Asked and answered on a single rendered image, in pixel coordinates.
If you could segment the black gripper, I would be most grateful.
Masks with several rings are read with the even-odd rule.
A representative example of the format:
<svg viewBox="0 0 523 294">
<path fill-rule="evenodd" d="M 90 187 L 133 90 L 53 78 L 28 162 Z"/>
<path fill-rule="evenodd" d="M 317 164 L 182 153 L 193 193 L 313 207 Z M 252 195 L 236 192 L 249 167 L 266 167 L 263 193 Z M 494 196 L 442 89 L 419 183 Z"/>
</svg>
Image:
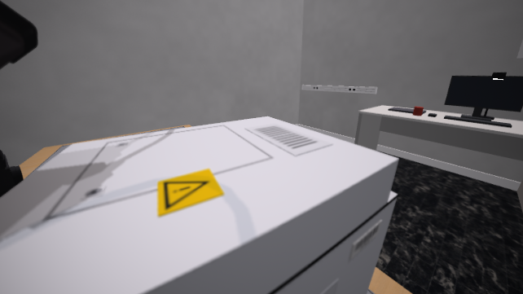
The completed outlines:
<svg viewBox="0 0 523 294">
<path fill-rule="evenodd" d="M 37 44 L 36 27 L 0 1 L 0 69 L 16 63 Z"/>
</svg>

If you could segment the white heat sealer housing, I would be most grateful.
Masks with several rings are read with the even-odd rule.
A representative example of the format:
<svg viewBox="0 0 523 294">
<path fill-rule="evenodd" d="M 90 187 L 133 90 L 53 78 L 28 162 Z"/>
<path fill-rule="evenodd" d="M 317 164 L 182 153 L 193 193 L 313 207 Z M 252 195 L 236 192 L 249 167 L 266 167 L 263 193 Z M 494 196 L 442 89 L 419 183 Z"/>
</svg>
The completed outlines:
<svg viewBox="0 0 523 294">
<path fill-rule="evenodd" d="M 269 116 L 73 143 L 0 197 L 0 294 L 367 294 L 398 160 Z"/>
</svg>

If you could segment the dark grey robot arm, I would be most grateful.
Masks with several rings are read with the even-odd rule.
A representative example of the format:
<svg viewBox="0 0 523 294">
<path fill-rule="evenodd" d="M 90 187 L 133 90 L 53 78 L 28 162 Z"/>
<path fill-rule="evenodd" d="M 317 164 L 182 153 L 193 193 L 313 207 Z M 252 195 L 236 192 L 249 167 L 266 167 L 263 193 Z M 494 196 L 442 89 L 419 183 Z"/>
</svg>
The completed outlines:
<svg viewBox="0 0 523 294">
<path fill-rule="evenodd" d="M 0 150 L 0 197 L 23 180 L 20 167 L 9 167 L 6 155 Z"/>
</svg>

